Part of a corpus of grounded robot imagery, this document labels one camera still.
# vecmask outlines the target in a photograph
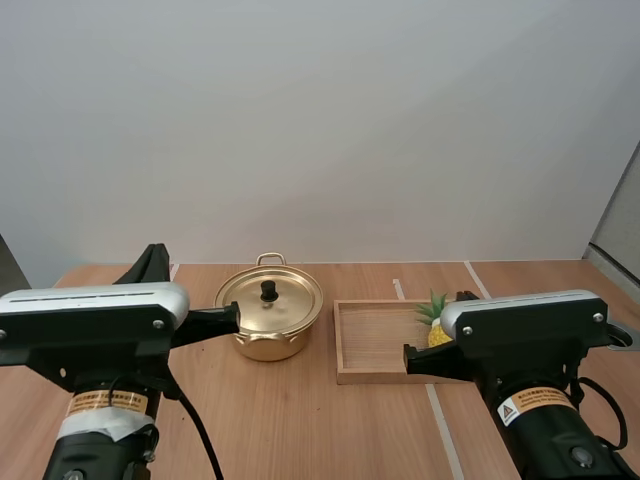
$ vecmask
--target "lid knob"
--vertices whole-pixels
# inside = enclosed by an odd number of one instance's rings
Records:
[[[260,288],[262,289],[262,295],[260,295],[260,300],[263,302],[275,302],[279,295],[276,292],[276,282],[273,280],[265,280],[260,284]]]

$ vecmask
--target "yellow warning label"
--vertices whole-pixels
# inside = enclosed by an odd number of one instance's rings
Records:
[[[524,412],[547,405],[564,405],[574,408],[564,392],[550,387],[522,390],[510,396],[498,407],[498,414],[505,426],[509,426]]]
[[[111,406],[145,413],[149,399],[144,395],[133,392],[114,390],[111,396]],[[109,390],[94,390],[80,393],[71,399],[67,408],[67,417],[86,410],[95,410],[109,406]]]

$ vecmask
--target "pineapple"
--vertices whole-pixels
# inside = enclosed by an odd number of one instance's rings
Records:
[[[440,325],[440,313],[444,310],[447,303],[446,299],[446,293],[441,297],[438,297],[435,292],[431,290],[431,305],[418,304],[417,306],[418,309],[416,311],[422,315],[418,321],[431,327],[429,336],[427,337],[427,343],[430,348],[442,345],[443,343],[447,343],[452,340],[446,333],[444,333],[442,325]]]

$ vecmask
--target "wooden tray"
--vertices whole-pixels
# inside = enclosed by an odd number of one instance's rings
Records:
[[[403,345],[426,348],[429,328],[416,304],[430,300],[334,302],[338,384],[465,383],[431,375],[407,375]]]

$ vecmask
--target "white wall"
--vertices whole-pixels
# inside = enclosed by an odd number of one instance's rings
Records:
[[[178,262],[577,258],[638,140],[640,3],[0,6],[0,231],[33,285]]]

